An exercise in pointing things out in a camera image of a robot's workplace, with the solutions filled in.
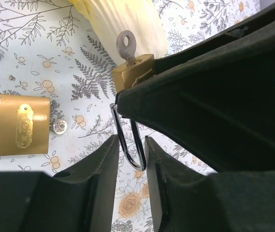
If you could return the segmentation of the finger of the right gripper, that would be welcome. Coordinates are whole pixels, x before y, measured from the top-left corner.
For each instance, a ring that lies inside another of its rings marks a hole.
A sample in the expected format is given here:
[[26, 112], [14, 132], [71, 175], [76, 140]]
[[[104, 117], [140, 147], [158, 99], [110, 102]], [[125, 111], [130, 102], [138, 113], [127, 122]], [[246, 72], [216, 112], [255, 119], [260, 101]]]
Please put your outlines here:
[[155, 64], [118, 112], [217, 172], [275, 170], [275, 3]]

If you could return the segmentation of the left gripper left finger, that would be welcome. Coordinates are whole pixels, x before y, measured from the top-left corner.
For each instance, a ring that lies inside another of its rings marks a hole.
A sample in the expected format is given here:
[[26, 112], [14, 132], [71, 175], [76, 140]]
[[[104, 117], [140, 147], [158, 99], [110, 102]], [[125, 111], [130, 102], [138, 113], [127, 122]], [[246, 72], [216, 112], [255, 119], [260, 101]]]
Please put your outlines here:
[[118, 156], [113, 135], [54, 176], [0, 171], [0, 232], [110, 231]]

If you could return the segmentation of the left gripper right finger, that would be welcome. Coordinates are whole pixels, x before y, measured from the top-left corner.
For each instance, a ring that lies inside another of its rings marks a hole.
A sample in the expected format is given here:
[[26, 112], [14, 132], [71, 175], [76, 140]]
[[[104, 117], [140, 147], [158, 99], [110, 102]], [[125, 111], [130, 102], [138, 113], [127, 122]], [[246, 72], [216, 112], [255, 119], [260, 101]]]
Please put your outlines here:
[[275, 232], [275, 172], [202, 175], [145, 139], [156, 232]]

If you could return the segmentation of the small brass padlock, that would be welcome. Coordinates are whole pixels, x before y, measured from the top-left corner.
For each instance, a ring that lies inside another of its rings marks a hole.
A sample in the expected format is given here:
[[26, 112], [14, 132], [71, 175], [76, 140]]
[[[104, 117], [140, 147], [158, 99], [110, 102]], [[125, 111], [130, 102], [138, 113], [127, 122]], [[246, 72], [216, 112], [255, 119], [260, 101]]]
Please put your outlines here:
[[[154, 68], [154, 55], [152, 54], [144, 54], [138, 56], [136, 61], [133, 65], [127, 65], [126, 63], [116, 67], [112, 71], [113, 81], [116, 87], [117, 93], [121, 91], [130, 89], [137, 84], [153, 77], [155, 75], [155, 68]], [[122, 147], [122, 151], [127, 158], [127, 161], [130, 165], [138, 170], [144, 171], [146, 169], [146, 157], [143, 148], [143, 143], [140, 138], [139, 129], [137, 123], [133, 120], [130, 120], [130, 125], [132, 129], [132, 134], [134, 138], [134, 142], [137, 148], [139, 162], [135, 162], [135, 160], [131, 157], [128, 146], [126, 144], [125, 136], [123, 133], [121, 121], [119, 114], [117, 112], [118, 105], [117, 103], [110, 104], [111, 112], [114, 118], [117, 134], [120, 140], [120, 144]]]

